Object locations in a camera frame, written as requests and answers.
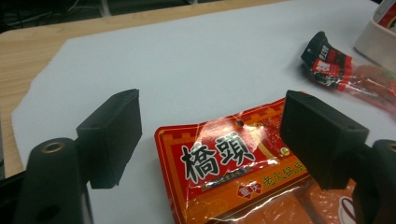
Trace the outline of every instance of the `snack package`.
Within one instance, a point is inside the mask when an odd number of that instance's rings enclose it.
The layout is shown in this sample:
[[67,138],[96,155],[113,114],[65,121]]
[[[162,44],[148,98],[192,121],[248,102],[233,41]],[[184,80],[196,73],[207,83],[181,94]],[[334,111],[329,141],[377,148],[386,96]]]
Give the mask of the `snack package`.
[[323,32],[317,33],[301,56],[314,79],[345,91],[396,117],[396,75],[374,65],[357,64],[333,48]]
[[157,130],[176,223],[354,223],[355,184],[319,188],[279,137],[283,106]]

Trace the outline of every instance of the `sealed package edge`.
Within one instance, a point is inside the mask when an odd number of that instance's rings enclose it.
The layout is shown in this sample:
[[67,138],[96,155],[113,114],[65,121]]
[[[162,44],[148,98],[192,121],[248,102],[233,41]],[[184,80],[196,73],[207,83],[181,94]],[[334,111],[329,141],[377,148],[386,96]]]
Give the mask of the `sealed package edge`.
[[388,111],[396,117],[396,75],[387,69],[353,62],[329,44],[318,32],[301,56],[314,79],[325,86],[345,91]]
[[280,139],[283,107],[157,130],[176,223],[354,223],[354,183],[320,189]]

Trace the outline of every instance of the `wooden table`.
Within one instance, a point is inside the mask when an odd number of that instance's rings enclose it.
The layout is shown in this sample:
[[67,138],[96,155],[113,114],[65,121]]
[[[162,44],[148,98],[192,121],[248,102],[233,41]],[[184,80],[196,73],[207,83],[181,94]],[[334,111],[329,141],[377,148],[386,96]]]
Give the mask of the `wooden table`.
[[31,81],[47,66],[67,39],[281,1],[283,0],[225,0],[0,34],[0,113],[6,177],[23,171],[12,130],[11,113],[28,92]]

